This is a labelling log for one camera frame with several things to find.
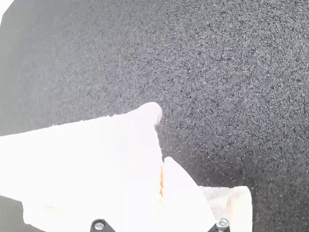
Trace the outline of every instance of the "speckled carpet surface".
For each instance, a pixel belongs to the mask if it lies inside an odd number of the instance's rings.
[[[155,101],[165,156],[200,185],[247,185],[254,232],[307,231],[308,48],[304,0],[15,0],[0,135]],[[34,231],[21,210],[0,198],[0,231]]]

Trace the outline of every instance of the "screw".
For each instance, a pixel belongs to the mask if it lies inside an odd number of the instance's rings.
[[[222,218],[219,221],[217,221],[216,228],[219,232],[223,232],[228,229],[229,225],[230,223],[228,222],[228,220],[225,218]]]
[[[97,230],[97,231],[101,231],[101,230],[103,230],[103,228],[104,228],[104,224],[102,223],[102,222],[97,222],[96,224],[95,224],[95,229]]]

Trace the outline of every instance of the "metal screw head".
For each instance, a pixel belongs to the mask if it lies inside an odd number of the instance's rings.
[[[225,231],[229,227],[230,223],[228,222],[227,219],[222,218],[216,223],[216,228],[218,231]]]
[[[97,231],[101,231],[101,230],[103,230],[104,229],[104,224],[103,224],[103,222],[97,222],[95,225],[95,229],[97,230]]]

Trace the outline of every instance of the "black metal bracket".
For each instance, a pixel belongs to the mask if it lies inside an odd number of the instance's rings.
[[[228,221],[226,220],[227,225],[224,228],[220,227],[220,222],[222,222],[222,219],[216,222],[208,232],[230,232]],[[116,232],[116,231],[104,219],[97,219],[92,222],[90,232]]]

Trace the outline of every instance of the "folded paper towel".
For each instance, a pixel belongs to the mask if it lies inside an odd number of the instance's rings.
[[[0,195],[21,201],[25,223],[46,232],[70,231],[73,220],[77,232],[87,232],[97,218],[117,232],[204,232],[215,217],[228,218],[231,232],[251,232],[247,188],[201,189],[172,158],[163,163],[155,131],[161,117],[160,106],[148,103],[124,115],[0,137]]]

